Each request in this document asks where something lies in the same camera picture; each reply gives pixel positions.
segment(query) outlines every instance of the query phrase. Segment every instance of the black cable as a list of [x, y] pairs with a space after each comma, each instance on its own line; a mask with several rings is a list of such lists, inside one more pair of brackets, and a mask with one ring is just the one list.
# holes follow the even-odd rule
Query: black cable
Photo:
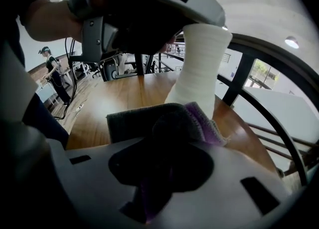
[[72, 75], [73, 90], [72, 90], [72, 96], [71, 96], [71, 99], [70, 99], [70, 103], [65, 107], [65, 110], [64, 110], [64, 113], [63, 113], [63, 117], [59, 117], [59, 116], [55, 116], [55, 117], [54, 117], [54, 118], [57, 119], [57, 120], [63, 120], [63, 119], [65, 119], [66, 112], [67, 112], [67, 110], [68, 110], [68, 108], [69, 108], [71, 102], [72, 102], [73, 99], [74, 99], [74, 95], [75, 95], [75, 92], [76, 92], [76, 89], [77, 89], [77, 83], [76, 83], [76, 80], [75, 80], [75, 73], [74, 73], [74, 70], [73, 70], [72, 61], [70, 60], [70, 57], [69, 57], [69, 55], [71, 56], [71, 55], [73, 54], [74, 45], [75, 45], [75, 40], [72, 39], [72, 41], [71, 41], [70, 53], [69, 53], [69, 54], [68, 54], [68, 50], [67, 50], [67, 47], [66, 47], [66, 41], [67, 41], [67, 38], [65, 38], [64, 47], [65, 47], [66, 57], [68, 58], [68, 64], [69, 64], [69, 67], [70, 67], [71, 75]]

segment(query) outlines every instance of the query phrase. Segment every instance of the white cylindrical object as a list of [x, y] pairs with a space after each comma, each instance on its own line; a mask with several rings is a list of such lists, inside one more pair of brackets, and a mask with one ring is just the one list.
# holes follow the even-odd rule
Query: white cylindrical object
[[187, 25], [183, 31], [184, 65], [165, 103], [197, 102], [207, 117], [212, 118], [218, 68], [232, 34], [210, 24]]

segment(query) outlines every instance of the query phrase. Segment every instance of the chair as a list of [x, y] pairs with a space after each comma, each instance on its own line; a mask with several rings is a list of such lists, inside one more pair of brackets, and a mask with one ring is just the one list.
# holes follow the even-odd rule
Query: chair
[[94, 78], [94, 76], [97, 74], [99, 74], [99, 76], [101, 76], [99, 66], [96, 63], [86, 63], [86, 64], [89, 66], [90, 72], [94, 73], [92, 75], [92, 78]]

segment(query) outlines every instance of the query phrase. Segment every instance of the desk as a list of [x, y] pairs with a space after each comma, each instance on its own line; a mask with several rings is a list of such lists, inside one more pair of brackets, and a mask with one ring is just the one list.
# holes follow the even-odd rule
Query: desk
[[[67, 149], [110, 143], [108, 114], [163, 104], [178, 72], [147, 74], [100, 82], [76, 119]], [[221, 134], [230, 138], [227, 148], [238, 150], [268, 170], [277, 173], [265, 147], [250, 127], [220, 98], [215, 99], [213, 119]]]
[[[86, 71], [85, 71], [84, 63], [83, 63], [83, 62], [75, 63], [75, 64], [73, 65], [73, 69], [76, 68], [76, 67], [79, 67], [79, 66], [81, 67], [81, 65], [82, 65], [82, 67], [83, 67], [83, 71], [84, 71], [85, 77], [87, 77], [88, 74], [87, 74]], [[71, 71], [71, 69], [68, 67], [68, 68], [65, 70], [65, 74], [66, 74], [66, 76], [70, 79], [70, 81], [72, 82], [72, 79], [71, 79], [70, 74], [69, 74], [70, 71]]]

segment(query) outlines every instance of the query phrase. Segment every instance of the window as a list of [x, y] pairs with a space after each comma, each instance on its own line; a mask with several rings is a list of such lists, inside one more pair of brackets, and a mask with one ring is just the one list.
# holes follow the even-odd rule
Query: window
[[221, 59], [222, 62], [224, 63], [228, 63], [229, 62], [229, 58], [230, 58], [230, 54], [224, 54], [223, 58]]
[[257, 83], [262, 83], [264, 88], [274, 88], [280, 72], [270, 65], [256, 59], [253, 69], [251, 71], [250, 78], [254, 79]]

